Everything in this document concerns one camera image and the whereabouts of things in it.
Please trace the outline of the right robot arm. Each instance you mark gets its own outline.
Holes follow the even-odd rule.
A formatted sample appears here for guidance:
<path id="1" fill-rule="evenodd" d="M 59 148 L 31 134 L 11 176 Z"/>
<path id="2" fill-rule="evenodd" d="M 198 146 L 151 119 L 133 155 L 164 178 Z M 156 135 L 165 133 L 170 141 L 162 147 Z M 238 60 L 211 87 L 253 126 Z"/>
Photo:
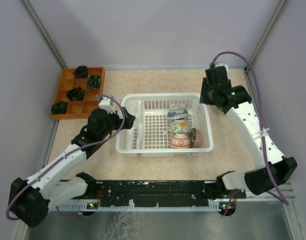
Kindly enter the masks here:
<path id="1" fill-rule="evenodd" d="M 216 192 L 228 198 L 234 190 L 250 190 L 260 195 L 275 186 L 285 184 L 297 168 L 294 157 L 286 157 L 273 143 L 260 121 L 247 90 L 242 85 L 232 86 L 224 65 L 205 71 L 199 102 L 216 106 L 239 129 L 253 163 L 254 170 L 245 173 L 228 171 L 216 178 Z"/>

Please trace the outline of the blue white patterned bowl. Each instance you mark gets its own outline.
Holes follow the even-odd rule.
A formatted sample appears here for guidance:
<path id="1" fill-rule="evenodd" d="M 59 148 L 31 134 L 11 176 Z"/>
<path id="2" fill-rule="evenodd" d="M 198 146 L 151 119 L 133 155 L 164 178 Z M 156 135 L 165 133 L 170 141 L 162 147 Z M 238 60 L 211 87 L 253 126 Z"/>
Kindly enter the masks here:
<path id="1" fill-rule="evenodd" d="M 167 112 L 166 118 L 169 121 L 185 119 L 189 116 L 188 110 L 181 105 L 173 105 Z"/>

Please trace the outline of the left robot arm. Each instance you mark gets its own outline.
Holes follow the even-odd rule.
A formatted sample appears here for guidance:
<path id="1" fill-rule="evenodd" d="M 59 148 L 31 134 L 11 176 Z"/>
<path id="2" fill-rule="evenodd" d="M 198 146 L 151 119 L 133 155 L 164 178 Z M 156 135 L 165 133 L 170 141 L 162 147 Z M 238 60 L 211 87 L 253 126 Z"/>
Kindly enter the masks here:
<path id="1" fill-rule="evenodd" d="M 118 112 L 97 108 L 87 119 L 79 134 L 51 163 L 26 179 L 15 179 L 10 187 L 6 217 L 22 220 L 28 227 L 38 226 L 51 210 L 75 197 L 88 199 L 97 192 L 95 179 L 81 172 L 60 183 L 71 170 L 89 159 L 105 142 L 121 130 L 130 130 L 136 117 L 121 108 Z"/>

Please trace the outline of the white plastic dish rack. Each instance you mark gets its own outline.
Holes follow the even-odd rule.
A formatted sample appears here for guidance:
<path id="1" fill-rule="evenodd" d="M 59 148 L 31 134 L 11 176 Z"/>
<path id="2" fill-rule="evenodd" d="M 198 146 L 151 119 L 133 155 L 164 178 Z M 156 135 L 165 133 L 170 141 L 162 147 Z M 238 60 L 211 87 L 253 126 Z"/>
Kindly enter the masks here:
<path id="1" fill-rule="evenodd" d="M 140 93 L 129 94 L 121 105 L 136 117 L 132 129 L 122 130 L 116 136 L 115 149 L 128 157 L 173 157 L 187 155 L 200 156 L 211 152 L 214 141 L 208 109 L 199 103 L 200 95 L 184 93 Z M 188 111 L 188 123 L 195 128 L 199 137 L 197 147 L 173 148 L 169 141 L 170 120 L 167 114 L 174 105 Z"/>

